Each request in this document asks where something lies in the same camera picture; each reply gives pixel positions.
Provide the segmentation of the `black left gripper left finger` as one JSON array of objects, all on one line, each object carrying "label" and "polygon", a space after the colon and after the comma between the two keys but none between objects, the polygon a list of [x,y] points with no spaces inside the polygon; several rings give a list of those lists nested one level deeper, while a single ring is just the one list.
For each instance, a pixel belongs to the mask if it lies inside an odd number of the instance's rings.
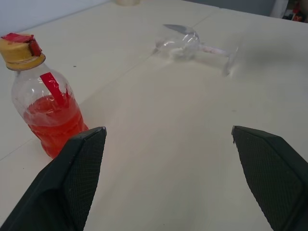
[{"label": "black left gripper left finger", "polygon": [[0,231],[83,231],[97,189],[106,127],[73,136],[33,180]]}]

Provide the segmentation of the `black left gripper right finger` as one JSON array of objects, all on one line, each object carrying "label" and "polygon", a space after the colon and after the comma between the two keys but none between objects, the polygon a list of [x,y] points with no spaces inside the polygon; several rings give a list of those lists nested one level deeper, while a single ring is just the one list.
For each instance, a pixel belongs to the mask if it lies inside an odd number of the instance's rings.
[{"label": "black left gripper right finger", "polygon": [[247,185],[273,231],[308,231],[308,162],[282,137],[232,128]]}]

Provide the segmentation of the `red bottle with cork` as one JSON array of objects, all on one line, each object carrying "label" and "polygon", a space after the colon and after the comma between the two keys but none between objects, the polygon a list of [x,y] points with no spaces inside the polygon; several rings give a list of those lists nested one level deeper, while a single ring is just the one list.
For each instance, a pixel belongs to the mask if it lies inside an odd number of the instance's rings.
[{"label": "red bottle with cork", "polygon": [[46,154],[55,158],[74,135],[88,130],[67,79],[50,69],[34,35],[0,37],[0,55],[15,72],[12,102]]}]

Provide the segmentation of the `clear wine glass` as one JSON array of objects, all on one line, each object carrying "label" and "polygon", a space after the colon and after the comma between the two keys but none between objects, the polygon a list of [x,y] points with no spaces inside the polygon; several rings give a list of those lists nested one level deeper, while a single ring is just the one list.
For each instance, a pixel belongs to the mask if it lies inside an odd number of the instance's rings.
[{"label": "clear wine glass", "polygon": [[228,76],[234,64],[238,49],[227,51],[209,46],[200,41],[198,33],[192,28],[176,24],[163,24],[159,36],[155,40],[152,54],[160,54],[176,61],[193,59],[198,52],[211,53],[227,58],[223,67],[223,74]]}]

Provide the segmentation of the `dark background clutter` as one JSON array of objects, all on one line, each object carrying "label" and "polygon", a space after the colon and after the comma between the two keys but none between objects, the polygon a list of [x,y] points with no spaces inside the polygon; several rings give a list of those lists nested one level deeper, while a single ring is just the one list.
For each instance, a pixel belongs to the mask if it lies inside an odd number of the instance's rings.
[{"label": "dark background clutter", "polygon": [[270,17],[308,24],[308,0],[275,0]]}]

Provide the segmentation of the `beige translucent tape roll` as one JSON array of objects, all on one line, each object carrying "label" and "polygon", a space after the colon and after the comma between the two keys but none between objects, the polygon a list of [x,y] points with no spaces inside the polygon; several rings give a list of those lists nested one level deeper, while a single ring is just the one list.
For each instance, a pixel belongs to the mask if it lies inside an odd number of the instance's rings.
[{"label": "beige translucent tape roll", "polygon": [[140,4],[141,0],[115,0],[117,5],[121,6],[135,6]]}]

